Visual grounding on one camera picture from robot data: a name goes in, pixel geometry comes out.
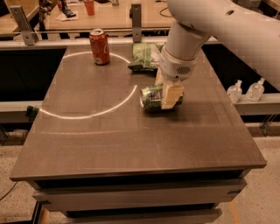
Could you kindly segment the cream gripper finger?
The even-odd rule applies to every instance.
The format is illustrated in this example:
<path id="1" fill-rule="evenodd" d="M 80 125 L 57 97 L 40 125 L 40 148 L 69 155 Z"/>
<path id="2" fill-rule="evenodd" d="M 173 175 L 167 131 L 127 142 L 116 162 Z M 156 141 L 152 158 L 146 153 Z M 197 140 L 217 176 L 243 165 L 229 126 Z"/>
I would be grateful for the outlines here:
<path id="1" fill-rule="evenodd" d="M 184 87 L 182 84 L 173 84 L 165 82 L 163 84 L 163 94 L 161 100 L 161 109 L 172 109 L 179 97 L 183 94 Z"/>
<path id="2" fill-rule="evenodd" d="M 157 69 L 157 75 L 156 75 L 156 79 L 155 79 L 155 84 L 156 85 L 162 85 L 163 84 L 163 76 L 162 76 L 160 68 Z"/>

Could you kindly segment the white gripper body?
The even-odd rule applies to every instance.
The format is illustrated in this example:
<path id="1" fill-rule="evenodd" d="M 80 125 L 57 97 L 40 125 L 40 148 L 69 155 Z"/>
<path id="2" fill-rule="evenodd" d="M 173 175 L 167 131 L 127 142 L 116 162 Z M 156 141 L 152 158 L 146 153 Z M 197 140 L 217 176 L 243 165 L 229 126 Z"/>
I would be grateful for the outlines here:
<path id="1" fill-rule="evenodd" d="M 159 68 L 166 80 L 184 81 L 193 73 L 196 62 L 196 59 L 177 59 L 171 56 L 164 46 L 160 55 Z"/>

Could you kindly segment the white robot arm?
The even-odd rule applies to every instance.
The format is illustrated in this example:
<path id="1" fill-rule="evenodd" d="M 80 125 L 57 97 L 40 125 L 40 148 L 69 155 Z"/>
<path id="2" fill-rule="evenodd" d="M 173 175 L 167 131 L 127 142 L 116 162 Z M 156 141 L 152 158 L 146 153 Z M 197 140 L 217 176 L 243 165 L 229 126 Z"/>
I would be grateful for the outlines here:
<path id="1" fill-rule="evenodd" d="M 171 109 L 184 92 L 182 81 L 209 38 L 280 89 L 280 21 L 247 10 L 231 0 L 167 0 L 174 18 L 162 49 L 156 83 L 163 86 L 161 108 Z"/>

